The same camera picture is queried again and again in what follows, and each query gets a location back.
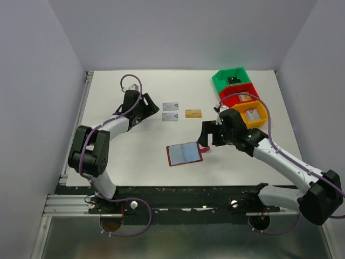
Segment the red leather card holder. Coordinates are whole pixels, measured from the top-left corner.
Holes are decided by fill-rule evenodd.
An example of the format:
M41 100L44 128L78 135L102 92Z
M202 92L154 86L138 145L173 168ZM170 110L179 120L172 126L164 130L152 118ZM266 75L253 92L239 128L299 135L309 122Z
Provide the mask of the red leather card holder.
M210 147L200 148L197 142L171 145L166 147L169 166L179 166L203 161L202 154Z

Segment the white VIP card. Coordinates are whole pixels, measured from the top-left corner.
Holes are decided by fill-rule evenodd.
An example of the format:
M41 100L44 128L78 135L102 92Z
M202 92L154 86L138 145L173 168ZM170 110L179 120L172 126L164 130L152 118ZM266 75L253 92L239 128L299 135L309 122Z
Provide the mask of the white VIP card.
M178 111L179 105L178 102L163 103L162 108L163 111Z
M178 121L178 113L162 113L162 121Z

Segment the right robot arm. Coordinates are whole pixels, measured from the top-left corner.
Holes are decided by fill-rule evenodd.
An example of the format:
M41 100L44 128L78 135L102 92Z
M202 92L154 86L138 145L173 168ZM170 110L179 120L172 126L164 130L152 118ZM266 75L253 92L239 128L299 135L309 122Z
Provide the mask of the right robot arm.
M300 212L315 225L322 225L343 203L339 175L312 167L280 148L269 135L258 128L248 129L240 113L227 108L218 113L216 120L202 122L198 143L208 146L232 145L275 169L295 185L294 189L261 183L248 198L249 207L258 212L275 206Z

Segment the gold credit card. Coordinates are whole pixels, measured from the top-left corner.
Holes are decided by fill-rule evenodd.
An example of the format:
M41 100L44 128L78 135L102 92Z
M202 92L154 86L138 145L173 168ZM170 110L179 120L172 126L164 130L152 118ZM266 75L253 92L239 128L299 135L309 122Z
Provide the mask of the gold credit card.
M201 118L202 111L201 110L185 110L185 117L186 118Z

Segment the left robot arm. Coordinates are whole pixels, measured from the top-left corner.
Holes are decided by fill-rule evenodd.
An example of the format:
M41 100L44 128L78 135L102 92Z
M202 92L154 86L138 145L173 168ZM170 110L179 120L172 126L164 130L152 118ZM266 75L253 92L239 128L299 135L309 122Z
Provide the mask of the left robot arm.
M114 213L120 205L114 196L116 185L106 172L110 141L158 111L148 93L126 90L123 103L109 119L95 127L81 125L76 129L68 166L91 184L106 212Z

